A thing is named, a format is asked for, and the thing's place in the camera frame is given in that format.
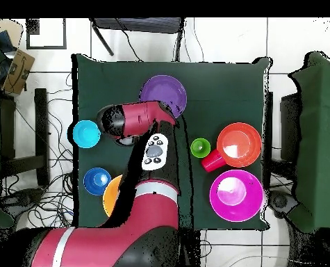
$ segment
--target table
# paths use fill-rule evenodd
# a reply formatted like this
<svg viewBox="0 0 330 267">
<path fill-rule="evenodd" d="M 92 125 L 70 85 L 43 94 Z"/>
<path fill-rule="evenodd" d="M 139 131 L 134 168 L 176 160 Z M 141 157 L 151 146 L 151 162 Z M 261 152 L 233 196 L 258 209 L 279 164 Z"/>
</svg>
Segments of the table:
<svg viewBox="0 0 330 267">
<path fill-rule="evenodd" d="M 82 55 L 73 55 L 74 122 L 95 120 L 97 112 L 109 104 L 138 101 L 140 90 L 152 76 L 167 74 L 184 86 L 188 103 L 179 118 L 176 131 L 179 153 L 180 227 L 200 229 L 267 229 L 260 213 L 245 222 L 228 222 L 217 216 L 209 203 L 209 188 L 214 179 L 230 167 L 206 173 L 200 160 L 189 155 L 188 145 L 197 137 L 216 146 L 217 136 L 228 124 L 246 122 L 258 131 L 263 126 L 264 71 L 269 58 L 255 63 L 100 63 Z M 132 147 L 120 147 L 102 136 L 92 149 L 78 149 L 74 155 L 74 173 L 78 177 L 75 210 L 78 225 L 96 227 L 107 220 L 102 198 L 89 194 L 83 186 L 84 174 L 93 167 L 107 169 L 112 177 L 123 173 Z M 261 179 L 261 163 L 257 159 L 244 170 Z"/>
</svg>

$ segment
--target orange plate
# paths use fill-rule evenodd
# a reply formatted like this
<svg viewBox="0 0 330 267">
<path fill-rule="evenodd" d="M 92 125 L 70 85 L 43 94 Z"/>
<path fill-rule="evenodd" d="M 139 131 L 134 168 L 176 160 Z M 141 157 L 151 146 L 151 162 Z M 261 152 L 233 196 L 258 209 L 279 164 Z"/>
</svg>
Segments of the orange plate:
<svg viewBox="0 0 330 267">
<path fill-rule="evenodd" d="M 261 137 L 253 126 L 233 123 L 220 132 L 217 150 L 228 165 L 246 167 L 260 156 Z"/>
<path fill-rule="evenodd" d="M 108 215 L 108 217 L 113 212 L 115 201 L 117 200 L 117 192 L 121 179 L 122 179 L 122 175 L 119 175 L 118 177 L 112 179 L 112 181 L 109 182 L 108 186 L 104 191 L 103 208 L 104 211 L 106 212 L 106 215 Z"/>
</svg>

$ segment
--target pink bowl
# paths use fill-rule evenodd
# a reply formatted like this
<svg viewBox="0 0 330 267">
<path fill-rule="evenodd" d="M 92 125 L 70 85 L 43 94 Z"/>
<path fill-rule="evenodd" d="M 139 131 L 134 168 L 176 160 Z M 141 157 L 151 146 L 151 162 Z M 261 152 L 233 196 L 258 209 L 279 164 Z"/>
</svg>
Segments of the pink bowl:
<svg viewBox="0 0 330 267">
<path fill-rule="evenodd" d="M 231 222 L 254 217 L 263 202 L 260 181 L 244 170 L 229 170 L 217 177 L 209 193 L 214 212 Z"/>
</svg>

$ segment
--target tile floor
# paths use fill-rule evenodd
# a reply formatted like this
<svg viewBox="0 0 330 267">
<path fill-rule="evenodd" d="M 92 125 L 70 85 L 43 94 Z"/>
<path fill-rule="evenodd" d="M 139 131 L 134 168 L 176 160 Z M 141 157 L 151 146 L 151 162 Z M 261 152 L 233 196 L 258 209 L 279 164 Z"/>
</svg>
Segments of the tile floor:
<svg viewBox="0 0 330 267">
<path fill-rule="evenodd" d="M 16 19 L 24 26 L 19 48 L 35 57 L 32 72 L 27 80 L 27 91 L 15 97 L 17 108 L 31 124 L 35 126 L 34 89 L 46 88 L 48 92 L 70 89 L 66 78 L 71 72 L 71 54 L 85 54 L 91 58 L 104 61 L 135 60 L 121 31 L 101 30 L 115 55 L 112 57 L 103 47 L 90 27 L 88 19 L 66 19 L 67 49 L 30 49 L 26 50 L 25 19 Z M 224 61 L 227 63 L 250 63 L 257 57 L 269 56 L 273 66 L 269 73 L 269 89 L 274 93 L 273 110 L 273 146 L 280 147 L 280 113 L 279 101 L 284 95 L 294 93 L 296 87 L 287 74 L 298 70 L 304 62 L 304 56 L 310 51 L 323 51 L 330 57 L 330 18 L 187 18 L 185 39 L 192 62 L 202 60 L 200 47 L 194 35 L 194 24 L 197 37 L 204 52 L 204 60 Z M 31 46 L 62 45 L 62 20 L 41 19 L 40 35 L 30 37 Z M 129 32 L 133 48 L 144 61 L 172 60 L 175 35 L 158 33 Z M 189 62 L 184 41 L 181 45 L 181 61 Z M 71 99 L 72 91 L 61 91 L 50 94 L 54 98 Z M 49 111 L 63 124 L 61 142 L 72 150 L 66 132 L 72 121 L 71 102 L 52 101 Z M 60 128 L 52 117 L 50 120 Z M 16 156 L 35 154 L 35 135 L 18 113 L 16 124 Z M 50 126 L 52 149 L 58 153 L 57 133 Z M 279 149 L 272 150 L 273 157 L 279 159 Z M 50 165 L 55 163 L 56 156 L 50 151 Z M 72 171 L 72 163 L 61 162 L 63 172 Z M 51 178 L 59 175 L 61 168 L 51 168 Z M 36 187 L 35 172 L 19 175 L 20 181 L 15 189 Z M 11 184 L 15 180 L 9 177 Z M 52 186 L 52 191 L 59 191 L 61 182 Z M 202 231 L 202 267 L 285 267 L 289 251 L 288 229 L 284 220 L 276 219 L 270 209 L 264 212 L 270 228 L 264 232 L 208 230 Z M 33 220 L 37 226 L 40 221 Z M 19 221 L 18 228 L 32 227 L 26 214 Z"/>
</svg>

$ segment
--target plate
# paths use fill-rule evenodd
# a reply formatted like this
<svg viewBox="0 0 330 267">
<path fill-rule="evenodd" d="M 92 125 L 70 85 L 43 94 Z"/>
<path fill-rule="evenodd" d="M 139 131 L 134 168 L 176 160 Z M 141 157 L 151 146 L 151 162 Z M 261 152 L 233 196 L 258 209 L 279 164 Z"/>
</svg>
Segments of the plate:
<svg viewBox="0 0 330 267">
<path fill-rule="evenodd" d="M 109 217 L 113 212 L 115 202 L 117 200 L 117 193 L 119 189 L 120 180 L 122 180 L 123 175 L 119 175 L 114 178 L 106 187 L 103 194 L 103 208 L 106 215 Z"/>
<path fill-rule="evenodd" d="M 180 81 L 173 76 L 153 76 L 142 87 L 141 102 L 159 101 L 167 104 L 175 118 L 178 118 L 187 104 L 187 94 Z"/>
<path fill-rule="evenodd" d="M 209 199 L 219 217 L 230 222 L 243 222 L 260 211 L 263 188 L 253 174 L 244 170 L 229 170 L 213 182 Z"/>
</svg>

